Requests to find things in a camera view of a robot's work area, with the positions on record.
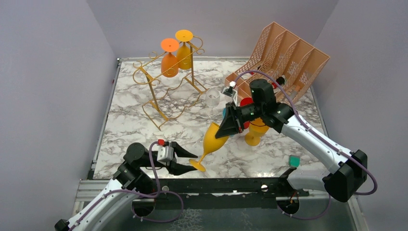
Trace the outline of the red wine glass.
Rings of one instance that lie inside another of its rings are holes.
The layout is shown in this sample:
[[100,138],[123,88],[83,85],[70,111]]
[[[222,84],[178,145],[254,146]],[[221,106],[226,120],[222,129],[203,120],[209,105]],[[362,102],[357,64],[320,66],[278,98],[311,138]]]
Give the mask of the red wine glass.
[[243,129],[249,127],[250,121],[255,119],[256,108],[251,97],[247,97],[241,100],[240,110],[242,114]]

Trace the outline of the gold wire glass rack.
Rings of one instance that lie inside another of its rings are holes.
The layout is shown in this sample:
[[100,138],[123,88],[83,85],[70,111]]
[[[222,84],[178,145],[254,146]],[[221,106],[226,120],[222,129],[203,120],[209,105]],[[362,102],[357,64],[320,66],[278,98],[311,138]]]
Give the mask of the gold wire glass rack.
[[161,129],[166,122],[179,118],[208,91],[196,78],[193,63],[195,55],[205,52],[203,44],[203,40],[195,35],[187,42],[191,52],[191,68],[178,69],[175,77],[165,77],[161,72],[161,61],[166,54],[162,48],[162,53],[151,52],[148,61],[136,61],[132,64],[135,69],[133,81],[139,86],[148,87],[152,95],[141,108],[156,128]]

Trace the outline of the blue wine glass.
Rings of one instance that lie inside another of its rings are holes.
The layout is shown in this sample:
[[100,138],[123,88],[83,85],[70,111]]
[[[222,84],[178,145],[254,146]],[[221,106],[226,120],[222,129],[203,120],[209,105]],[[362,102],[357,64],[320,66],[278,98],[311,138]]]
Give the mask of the blue wine glass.
[[222,111],[222,115],[223,115],[223,119],[225,118],[225,116],[226,116],[226,108],[224,108],[223,109],[223,111]]

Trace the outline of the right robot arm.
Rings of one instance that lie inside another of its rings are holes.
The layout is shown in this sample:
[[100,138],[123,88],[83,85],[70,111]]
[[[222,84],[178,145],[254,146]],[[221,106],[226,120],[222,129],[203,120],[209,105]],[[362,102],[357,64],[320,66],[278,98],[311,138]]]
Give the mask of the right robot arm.
[[292,107],[276,101],[273,86],[265,79],[250,85],[253,103],[237,106],[226,104],[226,115],[215,138],[242,132],[245,122],[260,118],[269,128],[296,141],[313,154],[325,167],[322,173],[296,169],[278,182],[278,191],[285,196],[296,190],[327,192],[339,202],[347,202],[367,180],[368,157],[361,151],[352,152],[314,129]]

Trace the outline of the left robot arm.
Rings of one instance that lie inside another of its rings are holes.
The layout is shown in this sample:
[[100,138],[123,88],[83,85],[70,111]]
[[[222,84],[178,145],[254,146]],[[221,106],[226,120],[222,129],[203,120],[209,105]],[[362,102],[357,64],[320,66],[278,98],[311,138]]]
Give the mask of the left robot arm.
[[59,220],[57,231],[100,231],[123,206],[135,199],[156,199],[169,190],[163,190],[156,172],[165,168],[169,174],[179,176],[194,171],[192,166],[177,163],[177,157],[197,158],[175,141],[159,139],[146,148],[132,143],[123,156],[123,163],[104,189],[80,212],[70,219]]

